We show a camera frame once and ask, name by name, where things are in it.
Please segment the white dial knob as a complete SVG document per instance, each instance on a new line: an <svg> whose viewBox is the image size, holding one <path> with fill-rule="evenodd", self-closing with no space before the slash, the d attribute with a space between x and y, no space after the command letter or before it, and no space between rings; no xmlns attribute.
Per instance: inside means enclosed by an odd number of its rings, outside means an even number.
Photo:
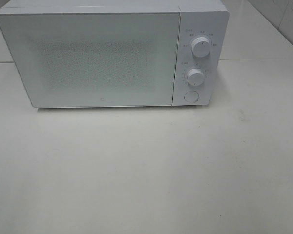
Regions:
<svg viewBox="0 0 293 234"><path fill-rule="evenodd" d="M205 82L205 73L201 69L191 69L187 73L187 80L191 86L200 86Z"/></svg>
<svg viewBox="0 0 293 234"><path fill-rule="evenodd" d="M211 50L211 39L206 35L198 35L191 42L192 54L197 58L207 56Z"/></svg>

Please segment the white microwave oven body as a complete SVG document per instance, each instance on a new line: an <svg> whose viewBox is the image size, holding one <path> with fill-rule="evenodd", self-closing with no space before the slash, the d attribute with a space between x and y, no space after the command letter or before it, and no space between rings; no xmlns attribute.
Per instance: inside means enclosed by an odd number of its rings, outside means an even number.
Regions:
<svg viewBox="0 0 293 234"><path fill-rule="evenodd" d="M0 15L155 13L180 15L173 95L169 106L207 105L230 15L219 0L11 0L0 9ZM211 39L210 53L202 58L195 57L191 51L190 42L198 35ZM205 82L191 86L187 73L196 68L205 73ZM197 102L184 100L188 91L199 94Z"/></svg>

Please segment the round white door button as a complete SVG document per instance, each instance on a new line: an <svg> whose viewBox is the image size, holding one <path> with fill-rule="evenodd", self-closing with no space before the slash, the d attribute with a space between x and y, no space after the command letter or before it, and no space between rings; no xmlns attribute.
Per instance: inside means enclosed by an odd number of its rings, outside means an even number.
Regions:
<svg viewBox="0 0 293 234"><path fill-rule="evenodd" d="M199 94L196 91L188 91L184 95L184 100L186 102L195 103L199 99Z"/></svg>

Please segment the white microwave door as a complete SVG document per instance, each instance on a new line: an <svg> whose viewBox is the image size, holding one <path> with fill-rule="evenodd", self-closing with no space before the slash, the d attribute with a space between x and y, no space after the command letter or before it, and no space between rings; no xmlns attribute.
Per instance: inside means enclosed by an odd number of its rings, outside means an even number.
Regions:
<svg viewBox="0 0 293 234"><path fill-rule="evenodd" d="M171 105L179 13L0 15L36 108Z"/></svg>

